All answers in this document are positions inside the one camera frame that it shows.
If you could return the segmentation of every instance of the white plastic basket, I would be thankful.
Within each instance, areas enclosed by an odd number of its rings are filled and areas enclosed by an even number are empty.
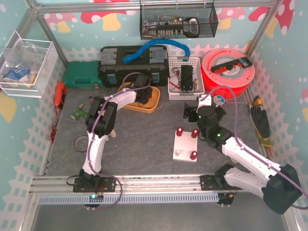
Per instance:
[[[193,74],[192,78],[196,79],[197,83],[197,91],[188,91],[183,92],[180,89],[175,88],[170,82],[177,85],[178,79],[176,77],[169,78],[168,80],[168,93],[169,100],[196,100],[200,94],[205,93],[203,79],[201,74],[201,64],[199,57],[169,57],[169,72],[170,76],[173,76],[173,72],[171,69],[173,67],[177,67],[179,71],[181,71],[182,65],[191,65],[193,66]]]
[[[25,51],[25,49],[23,49],[23,53],[18,54],[21,52],[19,47],[24,47],[25,44],[29,43],[37,45],[37,49],[35,51],[31,49]],[[4,76],[8,73],[10,67],[4,63],[0,69],[0,88],[2,88],[8,96],[42,98],[58,58],[58,53],[53,42],[23,39],[19,37],[12,47],[12,51],[14,51],[13,58],[15,55],[16,57],[21,57],[29,66],[35,67],[37,72],[36,77],[29,82],[7,80]]]

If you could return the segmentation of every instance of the orange tray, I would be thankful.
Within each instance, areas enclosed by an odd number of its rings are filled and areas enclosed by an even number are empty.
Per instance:
[[[156,87],[150,86],[150,88],[152,88],[152,97],[149,99],[149,101],[146,104],[139,107],[138,102],[134,102],[134,103],[130,103],[124,106],[124,108],[132,110],[132,111],[136,111],[136,112],[143,112],[143,113],[148,113],[148,114],[153,113],[158,105],[160,91]]]

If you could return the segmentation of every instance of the black mesh basket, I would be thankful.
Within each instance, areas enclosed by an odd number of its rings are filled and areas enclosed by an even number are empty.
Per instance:
[[[140,0],[141,40],[212,38],[217,26],[214,2],[152,5]]]

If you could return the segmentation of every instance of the white storage bin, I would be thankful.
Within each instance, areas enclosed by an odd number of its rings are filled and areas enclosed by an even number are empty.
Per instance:
[[[171,78],[168,79],[168,93],[170,100],[196,100],[200,94],[205,93],[199,57],[187,57],[188,61],[183,61],[183,57],[169,57],[168,59],[169,72],[171,76]],[[172,68],[177,67],[178,70],[181,72],[182,65],[193,66],[192,78],[196,79],[197,91],[183,92],[180,89],[175,88],[174,85],[170,83],[172,82],[175,85],[178,84],[178,79],[176,77],[172,77],[174,75],[172,72]]]
[[[58,58],[53,42],[19,38],[12,48],[4,49],[3,55],[0,88],[8,96],[42,98]],[[5,78],[12,66],[20,63],[26,64],[31,70],[26,80]]]

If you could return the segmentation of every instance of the white perforated basket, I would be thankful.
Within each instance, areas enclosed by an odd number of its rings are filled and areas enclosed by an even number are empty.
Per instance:
[[[177,67],[179,71],[181,71],[182,65],[192,65],[193,66],[193,80],[196,79],[197,83],[197,91],[188,91],[183,92],[174,87],[170,82],[177,85],[178,79],[176,77],[171,77],[168,80],[168,93],[169,93],[169,100],[196,100],[200,94],[204,94],[204,85],[203,79],[201,74],[201,64],[199,57],[169,57],[169,72],[170,76],[173,76],[173,72],[171,69],[173,67]]]

